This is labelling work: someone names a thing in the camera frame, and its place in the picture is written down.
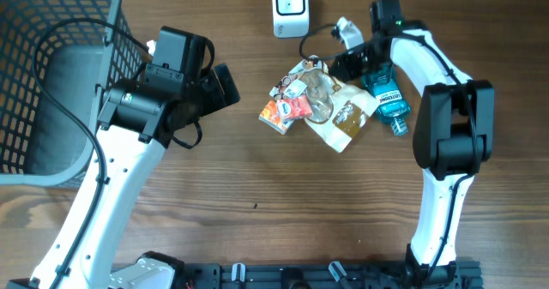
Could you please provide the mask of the blue mouthwash bottle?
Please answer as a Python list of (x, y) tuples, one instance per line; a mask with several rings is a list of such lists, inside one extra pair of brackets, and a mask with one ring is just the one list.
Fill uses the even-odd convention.
[(411, 108), (399, 89), (394, 64), (382, 64), (364, 75), (361, 81), (379, 102), (376, 114), (380, 121), (389, 124), (395, 136), (405, 135), (408, 132), (406, 117)]

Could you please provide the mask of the beige snack pouch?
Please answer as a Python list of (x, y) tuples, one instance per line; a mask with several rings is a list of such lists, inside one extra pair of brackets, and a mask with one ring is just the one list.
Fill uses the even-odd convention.
[(369, 92), (330, 75), (326, 63), (315, 55), (298, 63), (269, 91), (275, 103), (300, 95), (307, 96), (312, 115), (293, 123), (305, 121), (338, 153), (344, 151), (379, 106)]

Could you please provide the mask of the orange small box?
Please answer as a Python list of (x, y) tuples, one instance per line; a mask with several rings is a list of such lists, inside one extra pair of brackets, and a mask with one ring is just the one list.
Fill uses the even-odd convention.
[(293, 120), (284, 122), (281, 119), (277, 105), (273, 100), (270, 100), (262, 109), (259, 120), (263, 121), (282, 135), (285, 135), (293, 125)]

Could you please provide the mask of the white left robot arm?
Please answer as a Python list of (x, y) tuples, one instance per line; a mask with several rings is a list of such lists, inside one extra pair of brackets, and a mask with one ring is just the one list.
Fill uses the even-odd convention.
[(142, 187), (175, 131), (240, 100), (225, 64), (204, 65), (213, 43), (193, 33), (160, 30), (145, 78), (123, 78), (102, 100), (97, 150), (74, 203), (41, 263), (9, 288), (184, 288), (184, 262), (149, 251), (112, 271), (116, 249)]

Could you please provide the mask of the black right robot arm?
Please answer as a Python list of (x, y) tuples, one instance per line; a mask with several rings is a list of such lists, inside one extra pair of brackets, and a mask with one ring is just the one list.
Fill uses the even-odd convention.
[(408, 288), (447, 287), (459, 279), (455, 236), (462, 205), (480, 165), (492, 155), (494, 88), (460, 71), (424, 22), (404, 18), (399, 0), (372, 2), (370, 17), (369, 40), (349, 20), (335, 23), (332, 34), (346, 50), (329, 72), (350, 81), (392, 63), (420, 93), (413, 154), (424, 186), (401, 282)]

